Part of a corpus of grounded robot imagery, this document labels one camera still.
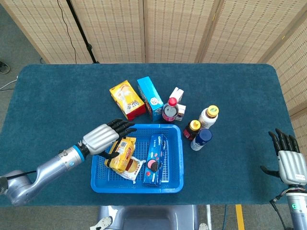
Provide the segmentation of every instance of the floor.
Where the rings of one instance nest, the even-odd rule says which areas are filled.
[[[0,87],[14,79],[28,64],[40,63],[24,34],[0,5],[0,61],[11,67],[10,73],[0,75]],[[13,94],[14,83],[0,91],[0,130]],[[287,205],[278,205],[286,226],[291,227]],[[236,209],[228,205],[226,230],[237,230]],[[223,229],[225,205],[211,207],[214,230]],[[199,206],[200,222],[206,222],[205,207]],[[0,228],[4,230],[83,230],[96,224],[98,207],[0,207]],[[270,205],[243,205],[243,217],[247,230],[281,230],[283,227]]]

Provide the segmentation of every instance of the silver robotic arm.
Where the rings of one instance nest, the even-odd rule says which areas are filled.
[[[115,119],[103,124],[90,133],[76,145],[62,151],[46,163],[38,166],[37,177],[32,183],[27,176],[31,172],[12,171],[0,177],[0,195],[6,195],[14,206],[22,206],[35,196],[50,182],[63,175],[66,171],[81,164],[88,155],[102,155],[113,158],[117,153],[106,154],[104,151],[116,140],[136,131],[133,123]]]
[[[293,136],[288,136],[281,130],[276,129],[278,137],[273,132],[269,132],[272,138],[279,170],[268,170],[264,166],[260,166],[262,171],[270,176],[275,176],[281,179],[281,181],[288,185],[288,188],[284,189],[274,199],[270,200],[270,204],[277,212],[283,228],[286,228],[283,219],[275,205],[275,203],[283,196],[286,195],[293,227],[295,230],[307,229],[307,192],[304,186],[307,184],[307,166],[306,161],[302,153],[300,153],[298,143]]]

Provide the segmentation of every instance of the red bottle cap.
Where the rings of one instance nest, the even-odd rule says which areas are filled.
[[[177,104],[177,99],[176,99],[175,97],[171,97],[170,99],[168,99],[168,104],[169,104],[171,107],[176,106],[176,104]]]

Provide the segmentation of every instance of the blue snack box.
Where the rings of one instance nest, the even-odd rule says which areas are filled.
[[[166,137],[163,134],[152,135],[149,144],[143,184],[156,186],[161,185],[165,148]]]
[[[162,118],[163,102],[149,77],[138,79],[141,98],[146,104],[152,121]]]

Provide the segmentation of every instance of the woven panel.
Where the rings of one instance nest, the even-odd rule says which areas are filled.
[[[147,62],[194,62],[214,0],[147,1]]]
[[[293,114],[293,109],[307,103],[307,20],[268,63],[277,71],[288,110]]]
[[[225,0],[203,62],[257,62],[305,3]]]
[[[292,126],[300,151],[307,157],[307,113],[292,119]]]
[[[1,0],[1,3],[46,62],[75,63],[74,50],[56,0]],[[77,63],[91,63],[66,1],[59,0],[59,3],[76,49]]]
[[[73,3],[100,63],[145,61],[142,1]]]

